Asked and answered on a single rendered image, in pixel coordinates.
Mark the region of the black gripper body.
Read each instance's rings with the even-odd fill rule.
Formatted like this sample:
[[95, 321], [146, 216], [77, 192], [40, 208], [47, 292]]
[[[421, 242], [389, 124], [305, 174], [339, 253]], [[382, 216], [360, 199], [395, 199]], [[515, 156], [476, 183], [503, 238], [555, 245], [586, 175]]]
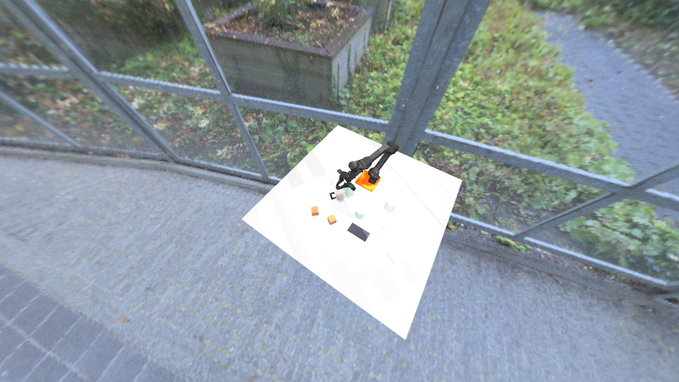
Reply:
[[[341, 172], [342, 172], [342, 171], [341, 171], [341, 169], [338, 169], [337, 172], [340, 173], [340, 175], [341, 175]], [[351, 179], [350, 179], [349, 181], [347, 181], [347, 179], [345, 179], [346, 182], [347, 182], [346, 184], [349, 186], [350, 189], [352, 189], [353, 191], [355, 191], [355, 189], [356, 189], [355, 186], [354, 186], [352, 183], [350, 183], [350, 182], [351, 182], [354, 178], [356, 178], [356, 176], [355, 176], [355, 174], [354, 174], [353, 171], [349, 171], [349, 172], [350, 172], [350, 176], [351, 176], [351, 175], [353, 175], [353, 176], [351, 177]]]

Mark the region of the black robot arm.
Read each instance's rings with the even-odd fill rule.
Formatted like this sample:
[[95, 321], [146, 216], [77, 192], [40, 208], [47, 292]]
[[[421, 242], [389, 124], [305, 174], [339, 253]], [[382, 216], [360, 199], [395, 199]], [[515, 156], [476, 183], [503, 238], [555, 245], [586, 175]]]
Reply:
[[[357, 161], [350, 161], [349, 163], [349, 168], [351, 171], [354, 172], [355, 176], [358, 176], [360, 172], [363, 172], [363, 170], [367, 170], [370, 168], [372, 165], [372, 162], [374, 162], [376, 159], [378, 159], [381, 155], [383, 155], [376, 164], [375, 167], [370, 168], [370, 170], [367, 172], [368, 175], [370, 176], [368, 183], [371, 184], [376, 184], [377, 180], [380, 179], [380, 169], [384, 166], [384, 163], [389, 159], [389, 157], [393, 154], [396, 154], [396, 152], [399, 150], [399, 146], [397, 143], [394, 141], [387, 141], [387, 143], [384, 143], [379, 149], [377, 149], [373, 154], [369, 155], [368, 157], [364, 157], [363, 159], [357, 160]], [[350, 176], [350, 172], [342, 171], [341, 176], [343, 179], [347, 179], [349, 181], [353, 175]]]

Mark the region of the dark grey flat bar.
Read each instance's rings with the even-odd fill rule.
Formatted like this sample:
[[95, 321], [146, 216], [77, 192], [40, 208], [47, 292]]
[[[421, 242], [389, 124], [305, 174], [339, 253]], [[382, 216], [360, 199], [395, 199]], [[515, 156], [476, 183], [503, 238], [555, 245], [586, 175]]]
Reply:
[[369, 237], [370, 233], [365, 231], [363, 228], [358, 227], [355, 223], [351, 223], [349, 229], [347, 230], [348, 232], [354, 234], [364, 242], [366, 242], [367, 238]]

